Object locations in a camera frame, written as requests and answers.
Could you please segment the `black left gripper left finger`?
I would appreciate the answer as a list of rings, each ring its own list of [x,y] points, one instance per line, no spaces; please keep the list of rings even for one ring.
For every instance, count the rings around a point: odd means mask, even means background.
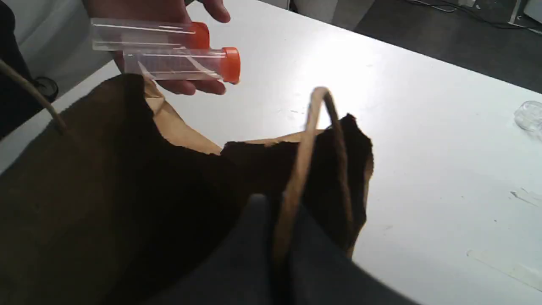
[[[271,305],[268,241],[273,213],[252,195],[224,242],[193,272],[147,305]]]

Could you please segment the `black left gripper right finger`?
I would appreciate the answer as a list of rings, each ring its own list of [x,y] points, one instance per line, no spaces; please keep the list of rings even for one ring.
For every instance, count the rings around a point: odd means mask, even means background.
[[[300,208],[288,257],[293,305],[412,305],[359,268]]]

